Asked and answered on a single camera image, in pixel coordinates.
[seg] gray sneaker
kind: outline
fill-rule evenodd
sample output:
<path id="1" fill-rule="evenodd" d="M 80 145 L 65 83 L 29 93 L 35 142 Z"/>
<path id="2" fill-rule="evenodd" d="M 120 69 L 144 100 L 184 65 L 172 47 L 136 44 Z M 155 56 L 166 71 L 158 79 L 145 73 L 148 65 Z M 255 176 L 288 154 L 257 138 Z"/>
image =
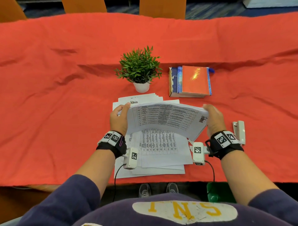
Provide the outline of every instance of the gray sneaker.
<path id="1" fill-rule="evenodd" d="M 175 183 L 169 183 L 167 193 L 179 193 L 177 185 Z"/>
<path id="2" fill-rule="evenodd" d="M 151 196 L 151 189 L 149 184 L 141 184 L 139 190 L 139 198 L 145 198 Z"/>

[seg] right hand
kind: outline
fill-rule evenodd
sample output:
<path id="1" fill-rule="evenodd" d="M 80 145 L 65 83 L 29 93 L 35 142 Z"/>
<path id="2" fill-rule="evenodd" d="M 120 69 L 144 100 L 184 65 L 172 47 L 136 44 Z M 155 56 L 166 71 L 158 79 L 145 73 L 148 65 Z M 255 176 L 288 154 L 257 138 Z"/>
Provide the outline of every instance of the right hand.
<path id="1" fill-rule="evenodd" d="M 223 114 L 211 104 L 203 104 L 203 108 L 209 112 L 209 117 L 207 120 L 207 135 L 211 137 L 213 134 L 226 130 L 226 125 L 224 124 Z"/>

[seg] person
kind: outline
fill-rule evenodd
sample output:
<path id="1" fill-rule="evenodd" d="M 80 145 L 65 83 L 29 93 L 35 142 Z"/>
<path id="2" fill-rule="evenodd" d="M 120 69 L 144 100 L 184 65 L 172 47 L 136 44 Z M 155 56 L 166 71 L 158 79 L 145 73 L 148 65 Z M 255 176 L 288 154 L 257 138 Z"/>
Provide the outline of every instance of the person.
<path id="1" fill-rule="evenodd" d="M 125 136 L 129 107 L 129 103 L 120 105 L 111 113 L 111 131 Z M 222 113 L 212 105 L 203 108 L 209 112 L 208 136 L 226 131 Z M 111 150 L 96 150 L 73 176 L 30 209 L 18 226 L 298 225 L 298 202 L 271 182 L 244 151 L 230 151 L 221 158 L 237 204 L 201 202 L 169 192 L 98 208 L 114 165 Z"/>

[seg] left hand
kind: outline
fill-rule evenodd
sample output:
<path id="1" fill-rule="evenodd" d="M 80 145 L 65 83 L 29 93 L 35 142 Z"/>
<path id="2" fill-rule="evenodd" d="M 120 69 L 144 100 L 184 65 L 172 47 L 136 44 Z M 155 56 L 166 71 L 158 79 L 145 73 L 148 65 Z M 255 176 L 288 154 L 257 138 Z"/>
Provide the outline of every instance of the left hand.
<path id="1" fill-rule="evenodd" d="M 125 105 L 119 105 L 112 111 L 112 113 L 110 114 L 111 131 L 117 131 L 121 133 L 123 136 L 126 135 L 127 128 L 128 128 L 127 112 L 129 108 L 130 108 L 130 103 L 128 102 Z"/>

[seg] blue book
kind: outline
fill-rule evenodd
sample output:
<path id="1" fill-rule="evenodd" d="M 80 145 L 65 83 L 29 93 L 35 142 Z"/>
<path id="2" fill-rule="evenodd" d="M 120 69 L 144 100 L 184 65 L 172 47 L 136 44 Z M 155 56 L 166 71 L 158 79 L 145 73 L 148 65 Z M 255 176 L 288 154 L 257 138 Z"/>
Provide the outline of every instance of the blue book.
<path id="1" fill-rule="evenodd" d="M 173 81 L 173 85 L 172 85 L 173 93 L 177 93 L 178 68 L 177 67 L 172 67 L 171 70 L 172 70 L 171 76 L 172 76 L 172 81 Z"/>
<path id="2" fill-rule="evenodd" d="M 177 93 L 182 93 L 182 67 L 178 67 Z"/>

